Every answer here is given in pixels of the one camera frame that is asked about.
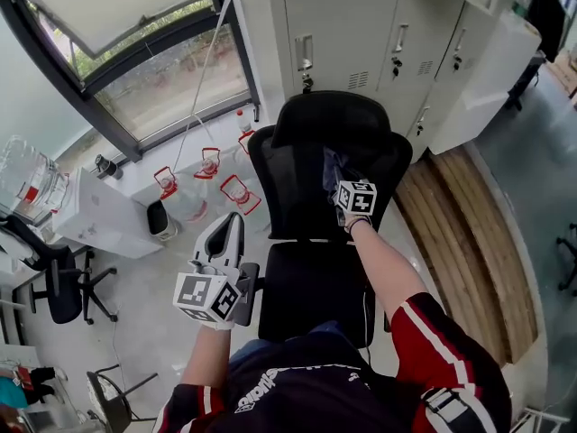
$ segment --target window frame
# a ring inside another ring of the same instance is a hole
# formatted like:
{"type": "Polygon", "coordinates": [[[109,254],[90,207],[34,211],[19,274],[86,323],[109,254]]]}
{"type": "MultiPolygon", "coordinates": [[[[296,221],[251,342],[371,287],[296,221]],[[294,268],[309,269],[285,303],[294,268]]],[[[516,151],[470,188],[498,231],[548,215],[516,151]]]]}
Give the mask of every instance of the window frame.
{"type": "MultiPolygon", "coordinates": [[[[214,29],[223,1],[212,0],[212,7],[188,14],[146,35],[99,66],[84,79],[78,78],[49,36],[37,24],[25,0],[0,0],[0,11],[16,39],[50,83],[108,142],[120,151],[120,154],[114,157],[114,161],[126,163],[139,161],[145,152],[183,133],[188,125],[189,129],[198,126],[199,122],[194,117],[185,117],[173,124],[167,124],[159,131],[139,141],[98,102],[95,94],[152,56],[200,33],[214,29]]],[[[203,111],[198,111],[197,114],[203,121],[250,103],[255,105],[255,116],[257,116],[261,103],[234,2],[231,2],[228,7],[224,23],[229,24],[231,28],[246,78],[248,94],[241,93],[203,111]]]]}

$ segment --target wooden plank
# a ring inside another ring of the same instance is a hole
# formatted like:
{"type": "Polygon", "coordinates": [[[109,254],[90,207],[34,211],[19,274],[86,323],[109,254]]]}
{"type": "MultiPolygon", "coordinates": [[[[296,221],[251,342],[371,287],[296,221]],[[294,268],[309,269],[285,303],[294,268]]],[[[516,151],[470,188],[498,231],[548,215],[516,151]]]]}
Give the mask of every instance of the wooden plank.
{"type": "Polygon", "coordinates": [[[505,347],[508,346],[508,341],[506,336],[499,332],[495,319],[495,314],[500,314],[499,303],[488,293],[487,281],[490,281],[490,278],[479,265],[482,258],[474,254],[471,240],[467,238],[461,222],[455,216],[454,211],[458,210],[458,207],[454,207],[454,202],[443,193],[440,182],[425,161],[413,165],[411,174],[425,196],[459,269],[462,278],[462,284],[457,288],[459,298],[479,328],[479,343],[502,366],[507,361],[510,350],[505,347]]]}
{"type": "Polygon", "coordinates": [[[409,172],[405,174],[403,182],[410,196],[410,200],[413,203],[413,217],[421,217],[416,225],[417,228],[419,226],[421,227],[421,238],[425,242],[427,251],[431,253],[431,259],[437,269],[437,277],[446,296],[449,308],[452,311],[453,319],[461,326],[465,333],[475,339],[479,339],[481,336],[472,328],[472,322],[470,322],[471,320],[466,316],[463,305],[459,300],[459,292],[455,288],[455,281],[453,280],[453,276],[458,274],[458,270],[456,270],[451,255],[448,253],[443,235],[433,219],[430,210],[428,210],[420,191],[411,179],[409,172]]]}
{"type": "Polygon", "coordinates": [[[483,225],[486,231],[492,233],[498,259],[505,269],[504,277],[508,278],[513,287],[521,312],[525,316],[523,328],[526,331],[527,350],[537,338],[536,317],[531,293],[527,286],[527,278],[518,257],[517,248],[495,199],[490,194],[489,188],[487,188],[485,181],[472,163],[469,155],[462,148],[451,151],[451,154],[455,168],[462,176],[461,181],[469,187],[474,196],[476,207],[479,210],[478,213],[481,212],[484,215],[485,223],[483,225]]]}
{"type": "Polygon", "coordinates": [[[481,250],[481,255],[489,270],[493,287],[497,292],[500,310],[505,321],[505,329],[511,348],[510,362],[515,363],[523,353],[525,353],[527,343],[524,338],[524,331],[521,328],[520,318],[522,315],[518,308],[514,292],[508,287],[507,282],[503,281],[500,265],[495,258],[495,253],[493,252],[490,241],[482,229],[481,222],[477,218],[472,203],[467,197],[466,191],[463,190],[458,179],[453,174],[450,162],[447,161],[445,157],[444,154],[435,156],[432,162],[443,176],[449,190],[451,190],[481,250]]]}
{"type": "Polygon", "coordinates": [[[411,195],[408,192],[407,184],[402,180],[397,186],[397,196],[399,202],[399,208],[402,212],[408,215],[408,225],[409,227],[414,227],[415,231],[413,236],[420,241],[423,246],[423,254],[427,257],[430,262],[429,270],[435,286],[439,290],[439,295],[443,301],[444,308],[447,314],[457,323],[464,323],[462,315],[459,315],[459,309],[452,309],[449,303],[449,299],[446,295],[446,289],[441,283],[441,277],[447,277],[448,272],[446,266],[444,265],[443,257],[439,253],[435,241],[431,236],[428,228],[426,227],[425,219],[419,212],[417,205],[413,202],[411,195]]]}

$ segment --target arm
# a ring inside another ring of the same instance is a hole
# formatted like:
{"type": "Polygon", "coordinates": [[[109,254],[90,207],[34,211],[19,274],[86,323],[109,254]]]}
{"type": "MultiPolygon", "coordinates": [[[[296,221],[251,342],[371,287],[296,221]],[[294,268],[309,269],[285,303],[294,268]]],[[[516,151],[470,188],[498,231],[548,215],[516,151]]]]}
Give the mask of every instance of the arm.
{"type": "Polygon", "coordinates": [[[0,369],[0,377],[12,380],[14,378],[14,372],[7,369],[0,369]]]}
{"type": "Polygon", "coordinates": [[[371,286],[390,322],[404,301],[426,292],[426,287],[407,259],[388,245],[369,223],[355,223],[351,236],[371,286]]]}
{"type": "Polygon", "coordinates": [[[152,433],[205,431],[224,410],[221,390],[226,379],[230,346],[230,330],[200,326],[180,384],[160,411],[152,433]]]}
{"type": "Polygon", "coordinates": [[[201,326],[181,383],[222,388],[231,350],[231,331],[201,326]]]}
{"type": "MultiPolygon", "coordinates": [[[[511,402],[499,365],[445,315],[426,293],[411,264],[386,244],[369,223],[358,221],[351,235],[391,324],[399,359],[397,380],[418,385],[426,397],[443,389],[455,390],[461,399],[470,401],[475,416],[489,419],[486,423],[494,425],[493,430],[486,431],[508,432],[511,402]]],[[[413,432],[436,431],[429,420],[421,402],[413,432]]]]}

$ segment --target chair armrest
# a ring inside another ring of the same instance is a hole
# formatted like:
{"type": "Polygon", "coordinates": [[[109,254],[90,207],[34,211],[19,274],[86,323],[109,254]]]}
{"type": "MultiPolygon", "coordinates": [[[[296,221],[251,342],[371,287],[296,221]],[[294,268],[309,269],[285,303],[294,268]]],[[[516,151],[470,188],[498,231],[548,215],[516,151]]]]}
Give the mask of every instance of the chair armrest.
{"type": "Polygon", "coordinates": [[[257,263],[243,263],[240,270],[241,277],[236,282],[236,287],[242,296],[234,308],[234,322],[239,326],[248,327],[252,319],[254,296],[262,289],[262,281],[259,281],[261,267],[257,263]]]}

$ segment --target red jacket sleeve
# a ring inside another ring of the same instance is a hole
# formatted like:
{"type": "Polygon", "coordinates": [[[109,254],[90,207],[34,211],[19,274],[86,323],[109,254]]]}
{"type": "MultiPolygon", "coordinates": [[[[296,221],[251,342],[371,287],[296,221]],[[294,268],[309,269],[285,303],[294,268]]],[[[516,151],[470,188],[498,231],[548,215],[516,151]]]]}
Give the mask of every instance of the red jacket sleeve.
{"type": "MultiPolygon", "coordinates": [[[[498,432],[508,432],[511,402],[499,365],[449,317],[428,293],[419,293],[397,310],[391,322],[399,358],[397,379],[432,389],[465,389],[481,401],[498,432]]],[[[421,403],[414,432],[435,431],[421,403]]]]}
{"type": "Polygon", "coordinates": [[[223,399],[216,388],[180,384],[160,411],[152,433],[202,432],[223,411],[223,399]]]}

